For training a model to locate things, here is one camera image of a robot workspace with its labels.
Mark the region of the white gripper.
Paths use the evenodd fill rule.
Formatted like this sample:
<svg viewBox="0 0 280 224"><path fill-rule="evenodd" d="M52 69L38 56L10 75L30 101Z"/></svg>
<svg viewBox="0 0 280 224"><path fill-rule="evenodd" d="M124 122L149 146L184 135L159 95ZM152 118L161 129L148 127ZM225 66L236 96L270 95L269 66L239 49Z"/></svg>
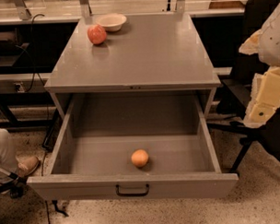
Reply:
<svg viewBox="0 0 280 224"><path fill-rule="evenodd" d="M280 3L262 29L253 32L239 47L239 53L248 55L258 50L260 61L271 67L263 75L256 73L252 80L251 101L243 119L250 128L265 125L280 107Z"/></svg>

